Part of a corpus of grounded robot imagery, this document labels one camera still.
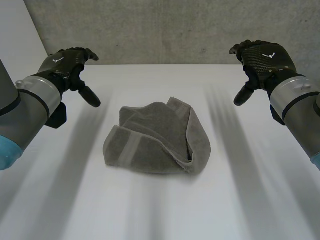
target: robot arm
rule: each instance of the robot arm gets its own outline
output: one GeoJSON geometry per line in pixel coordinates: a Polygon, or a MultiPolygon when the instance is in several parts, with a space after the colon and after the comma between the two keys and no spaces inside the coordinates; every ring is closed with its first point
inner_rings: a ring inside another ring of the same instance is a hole
{"type": "Polygon", "coordinates": [[[254,93],[268,93],[273,118],[286,125],[320,170],[320,85],[297,73],[287,51],[277,43],[249,40],[229,51],[236,54],[249,81],[234,99],[241,106],[254,93]]]}
{"type": "Polygon", "coordinates": [[[0,170],[22,156],[44,125],[57,129],[67,121],[62,103],[67,90],[78,91],[93,107],[100,106],[99,98],[80,79],[89,59],[99,58],[89,49],[61,50],[16,86],[0,61],[0,170]]]}

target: white table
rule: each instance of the white table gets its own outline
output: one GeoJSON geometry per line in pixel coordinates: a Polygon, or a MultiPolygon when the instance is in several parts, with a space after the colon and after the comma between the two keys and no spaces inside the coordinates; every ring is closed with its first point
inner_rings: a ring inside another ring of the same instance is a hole
{"type": "Polygon", "coordinates": [[[233,106],[240,65],[87,66],[82,79],[101,107],[66,93],[67,123],[44,127],[0,173],[0,240],[320,239],[320,172],[265,92],[233,106]],[[202,174],[106,166],[120,108],[170,97],[194,108],[210,139],[202,174]]]}

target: white wall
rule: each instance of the white wall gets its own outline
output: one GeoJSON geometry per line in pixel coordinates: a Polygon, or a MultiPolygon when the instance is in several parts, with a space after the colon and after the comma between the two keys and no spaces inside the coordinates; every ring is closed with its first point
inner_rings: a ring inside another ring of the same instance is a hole
{"type": "Polygon", "coordinates": [[[0,1],[0,58],[13,82],[37,73],[47,56],[23,0],[0,1]]]}

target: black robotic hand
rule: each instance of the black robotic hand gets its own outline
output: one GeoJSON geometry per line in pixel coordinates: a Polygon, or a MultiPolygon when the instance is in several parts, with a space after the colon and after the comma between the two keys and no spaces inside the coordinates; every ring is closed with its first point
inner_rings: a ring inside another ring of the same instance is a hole
{"type": "MultiPolygon", "coordinates": [[[[243,105],[255,90],[267,91],[270,98],[280,83],[289,78],[302,76],[297,74],[296,66],[287,51],[277,43],[246,40],[234,45],[229,54],[236,54],[245,74],[249,77],[249,81],[234,98],[234,104],[237,106],[243,105]]],[[[270,109],[273,118],[285,125],[271,105],[270,109]]]]}
{"type": "Polygon", "coordinates": [[[97,108],[101,105],[96,94],[80,79],[80,73],[85,69],[85,63],[98,56],[90,49],[81,47],[60,50],[48,56],[35,76],[51,81],[62,94],[68,90],[78,91],[83,99],[91,106],[97,108]]]}

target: crumpled towel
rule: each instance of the crumpled towel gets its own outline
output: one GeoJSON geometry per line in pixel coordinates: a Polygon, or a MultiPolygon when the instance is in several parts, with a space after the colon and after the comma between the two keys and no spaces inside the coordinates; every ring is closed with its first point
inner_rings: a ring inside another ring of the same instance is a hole
{"type": "Polygon", "coordinates": [[[199,174],[211,153],[194,109],[171,97],[167,104],[122,107],[103,145],[105,163],[150,174],[199,174]]]}

